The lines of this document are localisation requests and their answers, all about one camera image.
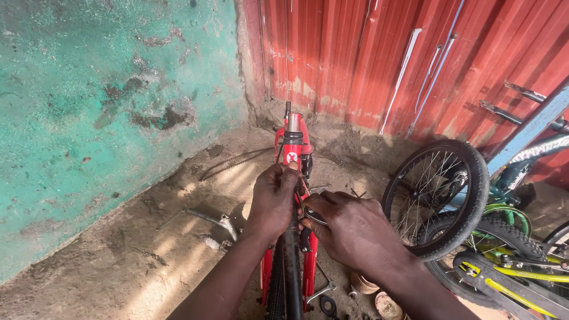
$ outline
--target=rusty metal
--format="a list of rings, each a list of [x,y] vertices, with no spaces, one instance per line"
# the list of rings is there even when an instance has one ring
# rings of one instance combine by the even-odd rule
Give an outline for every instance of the rusty metal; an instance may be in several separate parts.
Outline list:
[[[515,126],[497,120],[478,107],[478,101],[523,119],[538,104],[509,91],[504,80],[548,95],[569,73],[567,1],[471,0],[460,9],[461,0],[259,3],[268,95],[285,100],[288,91],[296,105],[310,104],[314,112],[378,132],[394,95],[409,34],[423,29],[387,119],[386,136],[404,137],[412,126],[412,141],[458,138],[490,157]],[[448,43],[452,33],[458,37],[446,62],[440,65],[439,60],[448,46],[439,52],[428,76],[437,46]],[[413,125],[415,105],[423,103]],[[568,158],[569,151],[564,151],[540,160],[532,180],[569,188],[569,176],[562,174],[569,171]]]

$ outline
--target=concrete floor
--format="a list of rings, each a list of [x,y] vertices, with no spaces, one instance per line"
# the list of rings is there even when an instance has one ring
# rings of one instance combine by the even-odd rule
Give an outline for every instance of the concrete floor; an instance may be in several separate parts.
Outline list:
[[[380,198],[389,177],[378,168],[398,164],[405,152],[412,151],[387,152],[397,149],[397,142],[380,141],[376,136],[368,145],[362,144],[361,157],[354,156],[352,146],[345,147],[342,154],[336,152],[338,143],[333,142],[334,135],[337,139],[345,135],[342,124],[309,126],[317,147],[311,183],[331,183],[331,191],[350,192],[354,188],[359,194],[367,191],[365,198]],[[242,226],[249,213],[254,181],[272,164],[272,152],[204,182],[199,182],[199,177],[207,168],[235,155],[270,147],[273,140],[273,132],[249,126],[220,137],[208,150],[186,160],[174,175],[1,286],[0,319],[164,319],[222,256],[202,244],[198,235],[211,233],[218,241],[230,237],[226,230],[188,215],[180,215],[160,231],[156,227],[184,206],[214,217],[229,214],[237,228]],[[381,146],[373,145],[374,141]],[[381,152],[377,153],[382,146],[389,147],[383,150],[383,158]],[[370,153],[363,148],[375,148],[376,153],[368,157]],[[328,295],[336,301],[340,318],[345,314],[361,318],[362,313],[378,318],[374,296],[350,299],[348,270],[331,260],[323,249],[318,257],[330,278],[339,283],[338,289]],[[325,278],[317,273],[316,288],[324,286]],[[256,302],[260,296],[257,272],[237,318],[262,319],[263,308]],[[507,319],[503,312],[467,305],[482,319]],[[326,317],[316,306],[307,318]]]

